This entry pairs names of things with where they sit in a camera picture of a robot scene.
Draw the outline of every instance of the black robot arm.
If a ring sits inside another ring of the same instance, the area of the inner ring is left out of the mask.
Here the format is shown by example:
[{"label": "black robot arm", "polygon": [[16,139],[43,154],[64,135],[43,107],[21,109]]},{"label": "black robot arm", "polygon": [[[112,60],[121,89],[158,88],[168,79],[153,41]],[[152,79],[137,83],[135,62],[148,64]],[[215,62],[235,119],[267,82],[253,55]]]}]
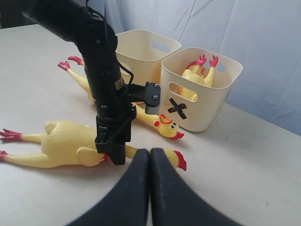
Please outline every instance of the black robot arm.
[{"label": "black robot arm", "polygon": [[20,0],[20,4],[26,17],[77,46],[97,109],[96,148],[114,164],[124,164],[125,143],[131,140],[131,122],[136,117],[132,102],[159,106],[160,86],[131,84],[131,72],[129,84],[124,83],[116,57],[118,38],[99,12],[74,0]]}]

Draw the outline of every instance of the white curtain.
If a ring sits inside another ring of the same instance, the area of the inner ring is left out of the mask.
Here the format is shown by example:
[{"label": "white curtain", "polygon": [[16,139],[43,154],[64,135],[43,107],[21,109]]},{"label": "white curtain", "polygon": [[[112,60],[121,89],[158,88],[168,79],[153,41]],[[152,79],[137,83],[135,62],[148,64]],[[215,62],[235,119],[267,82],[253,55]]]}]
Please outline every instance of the white curtain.
[{"label": "white curtain", "polygon": [[301,135],[300,0],[106,0],[105,14],[116,33],[150,30],[239,61],[227,103]]}]

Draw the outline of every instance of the black cable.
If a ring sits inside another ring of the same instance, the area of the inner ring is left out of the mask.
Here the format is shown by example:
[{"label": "black cable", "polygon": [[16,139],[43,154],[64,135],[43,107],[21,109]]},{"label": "black cable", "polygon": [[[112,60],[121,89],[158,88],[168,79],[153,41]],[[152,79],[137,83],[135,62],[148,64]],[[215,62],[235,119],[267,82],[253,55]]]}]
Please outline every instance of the black cable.
[{"label": "black cable", "polygon": [[[109,38],[108,38],[108,23],[107,23],[107,20],[106,20],[106,18],[100,13],[100,12],[97,12],[96,10],[94,10],[94,9],[92,9],[90,6],[88,6],[88,2],[89,2],[90,0],[86,0],[86,8],[88,9],[88,11],[90,12],[90,13],[95,13],[95,14],[97,14],[102,20],[103,20],[103,23],[104,23],[104,35],[105,35],[105,39],[106,39],[106,42],[107,42],[107,44],[108,44],[108,47],[109,47],[109,49],[112,51],[112,53],[113,53],[113,50],[110,48],[110,46],[109,46]],[[122,68],[125,72],[127,72],[129,75],[131,75],[131,79],[130,79],[130,81],[129,81],[129,83],[128,83],[128,87],[132,84],[132,82],[133,82],[133,79],[134,79],[134,74],[131,72],[131,71],[129,71],[128,69],[126,69],[120,62],[119,62],[119,60],[117,59],[117,57],[115,57],[115,59],[116,59],[116,61],[117,61],[117,63],[118,63],[118,66],[120,67],[120,68]]]}]

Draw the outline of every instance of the table surface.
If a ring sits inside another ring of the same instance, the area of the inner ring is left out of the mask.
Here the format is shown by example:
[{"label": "table surface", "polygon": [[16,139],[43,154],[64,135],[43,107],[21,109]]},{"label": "table surface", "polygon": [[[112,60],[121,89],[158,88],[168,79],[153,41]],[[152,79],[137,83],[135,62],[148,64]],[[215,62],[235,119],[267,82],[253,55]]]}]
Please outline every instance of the table surface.
[{"label": "table surface", "polygon": [[[74,44],[30,25],[0,30],[0,52],[2,128],[44,132],[45,122],[58,119],[95,126],[95,110],[84,90],[57,67],[69,56],[80,56]],[[71,66],[84,74],[82,67]],[[133,123],[131,145],[152,148],[156,143],[181,151],[188,169],[177,172],[219,211],[243,225],[301,225],[299,136],[227,104],[207,131],[185,131],[182,140],[165,139],[142,125]],[[35,153],[40,146],[4,143],[0,150]],[[67,224],[103,198],[129,163],[54,169],[1,163],[1,225]]]}]

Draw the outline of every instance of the rubber chicken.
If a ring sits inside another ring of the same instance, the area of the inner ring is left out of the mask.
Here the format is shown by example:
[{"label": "rubber chicken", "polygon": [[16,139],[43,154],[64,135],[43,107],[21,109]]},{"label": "rubber chicken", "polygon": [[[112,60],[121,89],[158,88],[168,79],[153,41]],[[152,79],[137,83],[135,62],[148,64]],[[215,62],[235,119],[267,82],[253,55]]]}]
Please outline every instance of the rubber chicken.
[{"label": "rubber chicken", "polygon": [[[206,61],[207,59],[205,58],[205,55],[200,56],[197,62],[192,62],[188,65],[182,77],[203,86],[212,87],[215,67],[218,63],[218,57],[213,56],[213,59],[209,61],[210,69],[207,76],[204,75],[205,68],[203,68],[203,65]],[[183,87],[178,87],[178,94],[192,101],[196,101],[198,99],[198,96],[195,92]]]},{"label": "rubber chicken", "polygon": [[[22,134],[8,129],[0,131],[2,141],[24,140],[41,143],[41,153],[11,155],[0,152],[0,161],[17,165],[53,168],[62,165],[93,167],[108,160],[99,154],[95,146],[96,129],[69,120],[50,121],[45,124],[46,133]],[[126,157],[132,159],[137,148],[126,145]],[[186,171],[186,161],[178,151],[163,149],[174,168]]]},{"label": "rubber chicken", "polygon": [[[85,66],[85,62],[77,56],[71,56],[68,58],[68,60],[73,60],[77,62],[78,65]],[[68,61],[60,62],[58,66],[71,75],[71,77],[85,90],[85,92],[88,95],[89,101],[91,103],[94,103],[87,78],[74,72],[71,69],[71,66],[68,63]],[[180,139],[184,136],[184,133],[178,131],[179,126],[175,122],[173,122],[173,120],[167,118],[163,114],[161,114],[160,116],[146,114],[143,108],[141,108],[135,103],[133,104],[136,105],[137,108],[137,118],[151,125],[162,136],[171,139]]]}]

